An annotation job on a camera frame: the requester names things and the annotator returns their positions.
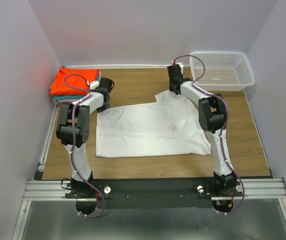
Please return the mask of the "white t shirt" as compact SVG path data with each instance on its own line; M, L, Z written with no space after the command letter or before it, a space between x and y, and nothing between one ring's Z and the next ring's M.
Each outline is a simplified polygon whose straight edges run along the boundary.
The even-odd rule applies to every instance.
M194 154L207 156L211 145L198 111L183 95L169 90L155 102L113 107L99 113L96 156L104 158Z

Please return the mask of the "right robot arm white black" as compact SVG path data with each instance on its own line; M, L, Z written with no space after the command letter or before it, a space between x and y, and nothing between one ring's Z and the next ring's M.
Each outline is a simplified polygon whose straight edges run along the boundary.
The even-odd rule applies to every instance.
M237 175L232 166L226 138L229 109L220 94L210 93L190 78L184 78L181 67L173 64L167 67L169 90L183 95L198 105L199 124L207 135L214 157L213 191L224 196L237 184Z

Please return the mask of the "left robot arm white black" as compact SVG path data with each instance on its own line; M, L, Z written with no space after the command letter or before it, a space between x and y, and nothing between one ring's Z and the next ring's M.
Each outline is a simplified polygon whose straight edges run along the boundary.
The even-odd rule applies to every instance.
M86 142L90 136L90 115L99 113L110 107L110 93L115 83L109 78L101 78L93 82L85 81L87 88L82 89L85 96L71 103L63 103L60 107L56 128L56 137L64 145L69 155L72 177L71 193L87 198L96 193L103 194L90 182L92 170L87 161Z

